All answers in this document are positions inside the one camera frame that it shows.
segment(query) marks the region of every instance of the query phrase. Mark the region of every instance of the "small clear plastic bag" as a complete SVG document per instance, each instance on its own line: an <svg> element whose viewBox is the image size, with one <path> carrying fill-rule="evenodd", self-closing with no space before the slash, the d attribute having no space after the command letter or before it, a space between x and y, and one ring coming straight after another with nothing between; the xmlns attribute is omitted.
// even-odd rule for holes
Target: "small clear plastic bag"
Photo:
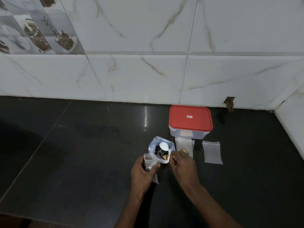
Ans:
<svg viewBox="0 0 304 228"><path fill-rule="evenodd" d="M206 163L223 164L219 142L203 141L203 148Z"/></svg>
<svg viewBox="0 0 304 228"><path fill-rule="evenodd" d="M175 137L176 150L185 150L186 154L193 159L193 147L195 140L191 138Z"/></svg>
<svg viewBox="0 0 304 228"><path fill-rule="evenodd" d="M162 164L167 164L167 163L169 163L169 158L170 158L171 151L175 151L175 145L174 145L173 142L170 142L170 141L168 141L164 138L161 138L161 137L155 137L153 139L153 141L150 143L148 150L149 150L149 153L154 154L156 146L159 145L162 142L165 142L165 143L168 144L168 146L169 146L169 151L168 151L169 156L168 156L167 160L164 160L159 155L156 155L156 158L157 158L157 162L162 163Z"/></svg>
<svg viewBox="0 0 304 228"><path fill-rule="evenodd" d="M145 171L146 172L150 172L152 167L157 164L157 157L154 153L144 153L143 159L145 161ZM155 174L152 182L159 184L157 174Z"/></svg>

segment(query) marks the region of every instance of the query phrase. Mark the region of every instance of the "person's right hand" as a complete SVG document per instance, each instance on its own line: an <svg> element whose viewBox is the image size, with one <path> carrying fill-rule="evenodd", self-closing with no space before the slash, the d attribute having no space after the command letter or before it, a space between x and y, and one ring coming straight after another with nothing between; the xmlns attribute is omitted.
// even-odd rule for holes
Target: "person's right hand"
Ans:
<svg viewBox="0 0 304 228"><path fill-rule="evenodd" d="M170 154L169 163L180 187L191 198L201 188L195 161L183 151L173 151Z"/></svg>

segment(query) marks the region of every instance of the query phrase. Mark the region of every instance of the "hand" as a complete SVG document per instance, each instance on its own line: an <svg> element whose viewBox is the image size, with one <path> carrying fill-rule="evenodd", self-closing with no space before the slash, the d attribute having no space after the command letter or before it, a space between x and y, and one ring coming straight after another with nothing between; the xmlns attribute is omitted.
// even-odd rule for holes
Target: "hand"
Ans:
<svg viewBox="0 0 304 228"><path fill-rule="evenodd" d="M139 200L143 199L161 165L157 163L150 172L146 172L144 166L144 159L141 156L136 160L131 170L131 194L139 197Z"/></svg>
<svg viewBox="0 0 304 228"><path fill-rule="evenodd" d="M202 187L197 177L195 161L183 151L173 151L169 163L180 187L191 199L192 195Z"/></svg>

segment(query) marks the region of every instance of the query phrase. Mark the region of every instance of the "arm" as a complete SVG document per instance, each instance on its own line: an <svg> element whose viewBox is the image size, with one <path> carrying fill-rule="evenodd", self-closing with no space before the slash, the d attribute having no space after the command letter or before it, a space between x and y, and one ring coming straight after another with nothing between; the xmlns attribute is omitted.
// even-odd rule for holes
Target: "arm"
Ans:
<svg viewBox="0 0 304 228"><path fill-rule="evenodd" d="M114 228L132 228L134 227L136 217L154 175L161 165L158 163L153 166L150 172L144 171L143 156L138 158L131 170L131 191L128 203L121 213Z"/></svg>
<svg viewBox="0 0 304 228"><path fill-rule="evenodd" d="M195 161L183 151L173 151L169 163L180 187L210 227L241 227L200 185Z"/></svg>

